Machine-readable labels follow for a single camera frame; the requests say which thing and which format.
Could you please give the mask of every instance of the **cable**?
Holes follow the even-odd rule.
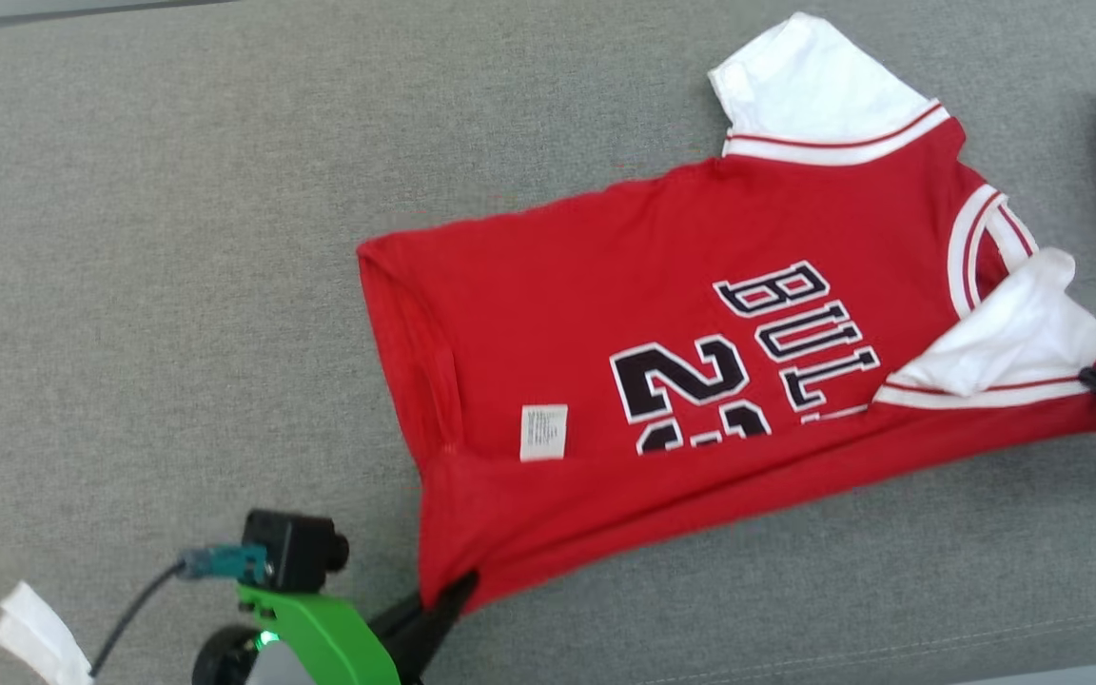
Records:
[[[126,613],[123,613],[121,620],[117,621],[117,627],[112,629],[109,633],[107,640],[104,641],[104,647],[100,647],[100,654],[96,655],[94,662],[91,662],[91,671],[88,675],[94,681],[95,676],[100,674],[100,669],[104,667],[104,661],[109,659],[109,654],[112,652],[113,647],[117,646],[117,640],[121,640],[121,635],[126,631],[126,627],[129,621],[134,620],[134,616],[138,615],[138,610],[142,608],[142,604],[147,603],[147,600],[151,598],[156,590],[160,589],[164,582],[170,581],[171,578],[175,576],[175,573],[182,572],[184,569],[184,560],[180,559],[174,564],[171,564],[167,571],[160,573],[151,584],[147,585],[147,589],[142,590],[138,597],[134,600],[134,603],[129,604],[129,608]]]

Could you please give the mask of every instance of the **stitched seam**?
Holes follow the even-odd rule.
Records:
[[[887,658],[875,658],[875,659],[869,659],[869,660],[852,660],[852,662],[841,662],[841,663],[823,664],[823,666],[792,667],[792,669],[784,669],[784,671],[775,671],[773,673],[760,673],[760,674],[747,675],[747,676],[727,677],[727,680],[724,680],[724,681],[706,681],[706,682],[704,682],[704,685],[722,685],[726,682],[751,682],[751,681],[758,681],[758,680],[761,680],[761,677],[773,677],[774,675],[788,675],[788,674],[792,674],[792,673],[803,673],[803,672],[808,672],[808,671],[810,671],[810,672],[813,672],[813,671],[825,671],[825,669],[830,669],[830,667],[860,666],[861,664],[866,664],[866,663],[888,662],[888,660],[905,660],[905,659],[911,659],[911,658],[921,658],[921,655],[925,655],[925,654],[935,654],[935,653],[938,653],[938,652],[952,652],[952,651],[956,651],[956,650],[969,650],[969,649],[971,649],[971,647],[998,646],[998,643],[1001,643],[1001,642],[1009,642],[1009,641],[1014,641],[1014,640],[1029,640],[1030,638],[1038,638],[1038,637],[1040,637],[1040,635],[1051,635],[1051,633],[1054,633],[1054,632],[1066,632],[1066,631],[1070,631],[1070,630],[1080,630],[1080,629],[1083,629],[1083,628],[1096,628],[1096,624],[1065,625],[1065,627],[1063,627],[1063,628],[1057,628],[1054,630],[1042,630],[1040,632],[1029,632],[1027,635],[1011,635],[1011,637],[1008,637],[1008,638],[1001,638],[1000,640],[984,640],[982,642],[971,642],[969,646],[939,647],[939,649],[935,649],[935,650],[925,650],[925,651],[921,651],[921,652],[911,652],[911,653],[906,653],[906,654],[892,654],[892,655],[887,655]]]
[[[989,635],[1005,635],[1007,632],[1017,632],[1019,630],[1030,630],[1032,628],[1044,628],[1048,625],[1059,625],[1059,624],[1071,624],[1071,621],[1077,620],[1096,620],[1096,613],[1092,615],[1083,616],[1069,616],[1069,618],[1057,618],[1051,620],[1041,620],[1038,624],[1024,624],[1017,625],[1013,628],[1004,628],[1000,630],[986,630],[983,632],[969,632],[966,635],[956,635],[952,638],[939,638],[939,640],[925,640],[921,642],[911,642],[907,646],[889,646],[889,647],[878,647],[874,650],[860,650],[856,652],[840,652],[836,654],[821,655],[821,658],[808,658],[801,660],[779,660],[779,662],[757,664],[757,666],[744,666],[744,667],[730,667],[723,669],[723,671],[709,671],[706,673],[695,673],[692,675],[676,675],[674,677],[659,677],[657,681],[640,681],[636,685],[662,685],[665,682],[685,682],[685,681],[696,681],[699,677],[709,677],[712,675],[732,675],[735,673],[744,673],[749,671],[764,671],[764,669],[769,667],[783,667],[783,666],[797,666],[797,664],[803,663],[818,663],[823,662],[823,660],[847,660],[852,658],[864,658],[864,655],[878,654],[883,652],[895,652],[900,650],[913,650],[917,647],[931,647],[931,646],[944,646],[947,642],[957,642],[960,640],[974,640],[974,638],[986,638]],[[1044,635],[1044,632],[1038,632],[1036,635]]]

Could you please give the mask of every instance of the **gray couch cushion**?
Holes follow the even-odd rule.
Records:
[[[278,1],[0,32],[0,597],[95,650],[183,545],[333,516],[414,587],[418,481],[353,250],[718,151],[705,70],[791,3]],[[808,8],[940,100],[1096,312],[1096,4]],[[167,590],[103,682],[236,619]],[[481,610],[430,682],[959,682],[1096,662],[1096,436],[605,560]],[[31,682],[0,651],[1,682]]]

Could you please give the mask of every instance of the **red fabric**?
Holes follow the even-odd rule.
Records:
[[[362,246],[379,358],[422,475],[426,604],[471,569],[479,587],[469,610],[615,551],[1096,430],[1087,395],[1014,409],[874,404],[813,421],[869,404],[889,372],[958,322],[957,299],[986,295],[1007,273],[992,240],[971,249],[980,233],[956,239],[956,217],[992,207],[983,179],[957,161],[961,145],[950,119],[848,168],[726,157]],[[744,316],[721,295],[721,285],[737,289],[803,262],[827,286],[821,298]],[[774,287],[803,292],[806,283]],[[830,307],[845,318],[818,333],[844,339],[769,354],[769,343],[796,349],[817,334],[774,339],[775,326]],[[631,414],[618,358],[657,343],[717,387],[723,367],[699,346],[718,336],[737,352],[744,386],[688,400],[653,377],[669,414]],[[838,365],[849,356],[860,365]],[[769,434],[740,438],[723,424],[727,408],[749,407],[740,402],[756,404]],[[525,404],[569,407],[564,458],[518,458]],[[638,454],[647,426],[672,420],[682,446]],[[706,434],[722,442],[688,443]]]

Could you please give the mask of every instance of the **green plastic bracket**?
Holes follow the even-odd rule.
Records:
[[[391,655],[352,604],[329,595],[279,595],[236,585],[261,628],[295,652],[316,685],[400,685]]]

